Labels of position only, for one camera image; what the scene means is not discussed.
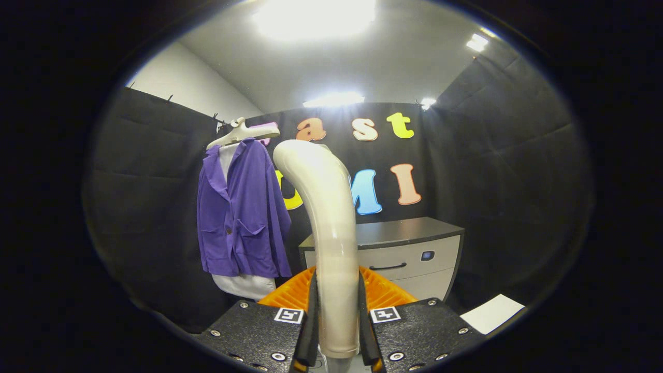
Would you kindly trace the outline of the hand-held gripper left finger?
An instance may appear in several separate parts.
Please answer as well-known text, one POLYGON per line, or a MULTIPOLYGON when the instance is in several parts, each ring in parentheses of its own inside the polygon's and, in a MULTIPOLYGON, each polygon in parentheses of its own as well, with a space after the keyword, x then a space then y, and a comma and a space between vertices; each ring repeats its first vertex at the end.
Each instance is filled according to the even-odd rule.
POLYGON ((318 314, 310 267, 260 302, 236 302, 197 342, 250 371, 308 372, 319 362, 318 314))

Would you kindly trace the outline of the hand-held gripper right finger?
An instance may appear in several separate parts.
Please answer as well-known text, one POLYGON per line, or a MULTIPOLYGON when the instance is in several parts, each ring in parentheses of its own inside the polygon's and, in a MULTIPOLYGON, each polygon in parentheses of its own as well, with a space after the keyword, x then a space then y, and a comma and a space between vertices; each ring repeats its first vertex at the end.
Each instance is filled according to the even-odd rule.
POLYGON ((358 341, 372 372, 424 372, 484 342, 441 299, 417 300, 376 271, 359 273, 358 341))

